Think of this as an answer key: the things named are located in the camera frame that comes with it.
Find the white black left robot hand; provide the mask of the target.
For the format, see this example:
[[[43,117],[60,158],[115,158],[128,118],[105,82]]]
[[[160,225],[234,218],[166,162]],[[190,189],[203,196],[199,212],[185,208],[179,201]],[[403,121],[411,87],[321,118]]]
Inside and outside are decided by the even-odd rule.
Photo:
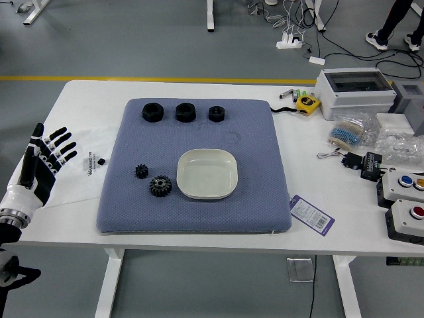
[[[29,221],[37,209],[46,205],[56,175],[78,154],[77,143],[71,137],[72,133],[66,127],[44,135],[44,125],[36,125],[18,175],[11,179],[1,201],[2,214],[13,212]]]

